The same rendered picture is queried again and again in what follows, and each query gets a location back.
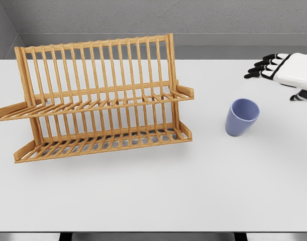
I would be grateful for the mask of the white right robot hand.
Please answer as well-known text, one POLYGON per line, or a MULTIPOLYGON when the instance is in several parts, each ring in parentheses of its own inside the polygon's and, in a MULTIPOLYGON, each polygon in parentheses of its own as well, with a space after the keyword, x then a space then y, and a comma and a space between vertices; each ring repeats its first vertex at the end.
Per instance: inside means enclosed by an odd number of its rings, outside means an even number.
POLYGON ((307 54, 276 53, 263 57, 254 64, 244 78, 263 77, 281 85, 300 88, 291 101, 307 100, 307 54))

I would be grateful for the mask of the blue plastic cup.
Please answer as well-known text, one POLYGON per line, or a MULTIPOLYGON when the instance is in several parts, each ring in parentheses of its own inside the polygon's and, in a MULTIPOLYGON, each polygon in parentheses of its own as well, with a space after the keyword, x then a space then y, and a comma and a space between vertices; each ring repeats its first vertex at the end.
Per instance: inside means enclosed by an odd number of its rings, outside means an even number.
POLYGON ((259 107, 249 99, 235 100, 229 109, 226 119, 226 132, 234 137, 242 135, 258 119, 259 107))

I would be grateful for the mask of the wooden two-tier dish rack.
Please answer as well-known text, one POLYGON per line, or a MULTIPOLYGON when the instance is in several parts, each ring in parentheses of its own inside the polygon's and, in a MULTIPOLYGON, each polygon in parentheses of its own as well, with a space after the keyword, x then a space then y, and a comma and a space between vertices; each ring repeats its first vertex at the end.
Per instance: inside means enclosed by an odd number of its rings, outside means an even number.
POLYGON ((16 47, 25 100, 0 121, 29 119, 16 163, 190 142, 178 104, 172 34, 16 47))

